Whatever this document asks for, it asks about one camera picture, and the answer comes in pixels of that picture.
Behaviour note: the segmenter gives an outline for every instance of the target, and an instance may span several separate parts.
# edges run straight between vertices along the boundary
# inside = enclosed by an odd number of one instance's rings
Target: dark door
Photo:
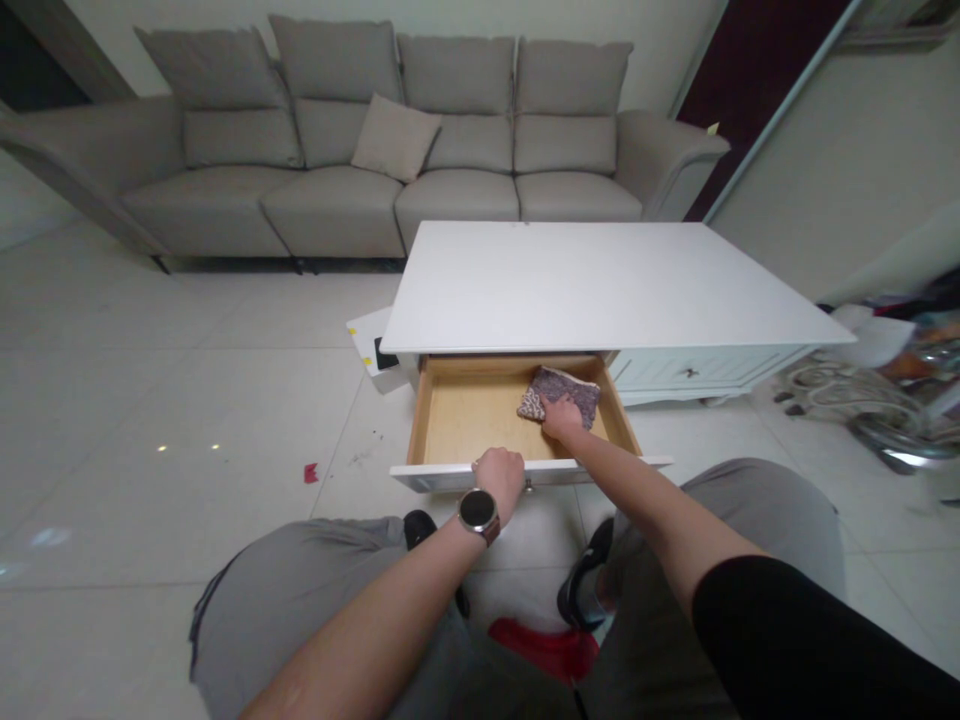
[[[706,216],[851,0],[730,0],[677,120],[730,141],[686,220]]]
[[[0,100],[14,112],[87,105],[90,98],[0,2]]]

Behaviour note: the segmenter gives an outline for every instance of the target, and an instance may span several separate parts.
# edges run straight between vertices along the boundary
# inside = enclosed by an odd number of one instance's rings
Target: gray pants
[[[796,473],[765,460],[731,460],[683,490],[844,597],[835,511]],[[735,716],[656,557],[620,513],[614,537],[608,568],[617,615],[580,686],[591,720]],[[244,550],[209,597],[199,626],[193,681],[210,716],[239,715],[318,628],[405,553],[399,518],[293,523]],[[472,634],[451,605],[390,718],[520,715],[579,717],[565,686]]]

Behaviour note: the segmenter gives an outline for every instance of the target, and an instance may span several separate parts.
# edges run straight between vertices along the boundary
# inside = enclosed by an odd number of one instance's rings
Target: patterned cloth
[[[523,394],[523,401],[517,408],[517,415],[528,420],[543,422],[545,413],[540,395],[550,402],[556,402],[564,393],[570,393],[570,397],[580,408],[583,427],[587,430],[592,428],[597,416],[597,403],[600,402],[600,386],[579,380],[556,368],[541,367],[537,370],[530,387]]]

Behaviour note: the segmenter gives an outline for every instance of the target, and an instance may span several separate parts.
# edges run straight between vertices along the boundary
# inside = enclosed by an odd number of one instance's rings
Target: sofa cushion
[[[512,37],[397,35],[407,104],[436,113],[510,112],[515,44]]]
[[[513,132],[506,115],[444,115],[423,169],[472,168],[509,173]]]
[[[377,93],[402,102],[391,23],[270,15],[270,25],[294,97],[365,103]]]
[[[517,112],[614,115],[633,43],[520,38]]]
[[[407,252],[421,220],[520,219],[513,178],[483,170],[424,173],[400,193],[396,211]]]
[[[602,175],[552,172],[517,178],[525,222],[639,222],[643,206]]]
[[[294,98],[307,167],[349,165],[369,106],[369,103]]]
[[[438,130],[439,115],[428,115],[374,95],[350,164],[400,182],[413,182]]]
[[[188,167],[303,167],[289,95],[256,28],[136,33],[185,110]]]
[[[617,169],[615,117],[521,115],[515,142],[518,173],[580,170],[612,175]]]
[[[121,201],[173,255],[286,256],[260,198],[301,175],[264,167],[191,170],[128,192]]]
[[[291,128],[286,108],[187,110],[183,116],[187,164],[303,167],[303,153]]]
[[[393,204],[403,185],[354,167],[311,170],[267,194],[263,208],[294,255],[403,257]]]

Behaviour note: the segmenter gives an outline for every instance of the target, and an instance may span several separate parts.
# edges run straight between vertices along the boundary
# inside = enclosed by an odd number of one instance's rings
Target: white coffee table
[[[699,223],[423,222],[381,342],[419,386],[391,472],[459,489],[481,446],[503,444],[534,483],[589,482],[514,414],[539,365],[599,382],[595,432],[639,454],[623,403],[739,395],[854,339]]]

